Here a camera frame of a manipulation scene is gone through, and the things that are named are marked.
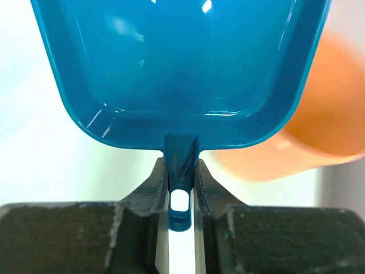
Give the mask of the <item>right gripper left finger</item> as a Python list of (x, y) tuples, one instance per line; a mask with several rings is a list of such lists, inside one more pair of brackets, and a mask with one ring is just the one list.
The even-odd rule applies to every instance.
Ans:
[(118, 202), (1, 207), (2, 273), (168, 273), (168, 175), (163, 158)]

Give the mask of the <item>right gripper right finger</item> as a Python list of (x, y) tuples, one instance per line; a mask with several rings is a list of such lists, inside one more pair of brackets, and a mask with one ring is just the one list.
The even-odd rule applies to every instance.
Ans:
[(202, 160), (193, 182), (197, 273), (364, 272), (364, 222), (354, 212), (246, 205)]

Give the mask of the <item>blue plastic dustpan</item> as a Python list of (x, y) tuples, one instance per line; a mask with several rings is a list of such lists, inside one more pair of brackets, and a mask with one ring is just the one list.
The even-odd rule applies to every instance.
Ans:
[(32, 1), (63, 105), (90, 137), (159, 150), (190, 192), (204, 150), (275, 135), (330, 1)]

